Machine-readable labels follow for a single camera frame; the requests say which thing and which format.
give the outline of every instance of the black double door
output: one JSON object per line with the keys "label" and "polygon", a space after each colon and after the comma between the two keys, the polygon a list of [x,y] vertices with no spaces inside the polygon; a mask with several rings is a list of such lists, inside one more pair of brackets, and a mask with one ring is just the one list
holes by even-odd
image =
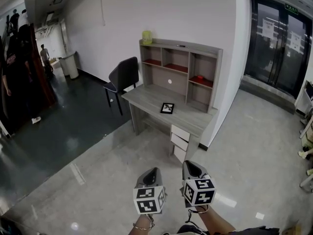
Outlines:
{"label": "black double door", "polygon": [[307,70],[312,21],[271,0],[252,0],[245,74],[297,97]]}

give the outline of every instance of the chair backrest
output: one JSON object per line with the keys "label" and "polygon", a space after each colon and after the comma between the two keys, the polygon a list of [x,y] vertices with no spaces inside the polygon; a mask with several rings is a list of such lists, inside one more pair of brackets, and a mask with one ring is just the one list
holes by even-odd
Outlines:
{"label": "chair backrest", "polygon": [[136,57],[131,57],[120,62],[110,73],[109,80],[116,87],[117,92],[138,82],[138,59]]}

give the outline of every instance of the dark green floor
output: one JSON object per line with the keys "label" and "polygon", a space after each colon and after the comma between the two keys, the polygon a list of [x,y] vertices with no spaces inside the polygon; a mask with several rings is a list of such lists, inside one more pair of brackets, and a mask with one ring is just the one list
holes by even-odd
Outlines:
{"label": "dark green floor", "polygon": [[60,68],[54,73],[58,103],[41,112],[40,123],[0,140],[0,213],[131,119],[128,102],[120,97],[121,116],[114,94],[110,108],[105,89],[89,76],[71,80]]}

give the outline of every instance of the white paper on door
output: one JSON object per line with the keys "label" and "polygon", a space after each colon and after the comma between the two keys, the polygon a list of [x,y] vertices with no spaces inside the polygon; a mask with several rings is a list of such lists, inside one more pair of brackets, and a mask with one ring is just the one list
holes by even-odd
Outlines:
{"label": "white paper on door", "polygon": [[274,22],[263,19],[262,36],[274,39]]}
{"label": "white paper on door", "polygon": [[302,53],[300,51],[300,47],[301,47],[301,36],[292,31],[290,39],[290,48],[297,51],[298,53]]}

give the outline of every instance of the chair seat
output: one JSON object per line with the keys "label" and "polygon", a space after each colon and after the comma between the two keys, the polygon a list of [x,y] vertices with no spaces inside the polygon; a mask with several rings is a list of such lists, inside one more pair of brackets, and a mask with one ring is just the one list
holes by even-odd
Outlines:
{"label": "chair seat", "polygon": [[106,88],[107,90],[111,91],[111,92],[117,92],[116,87],[111,82],[103,85],[103,87]]}

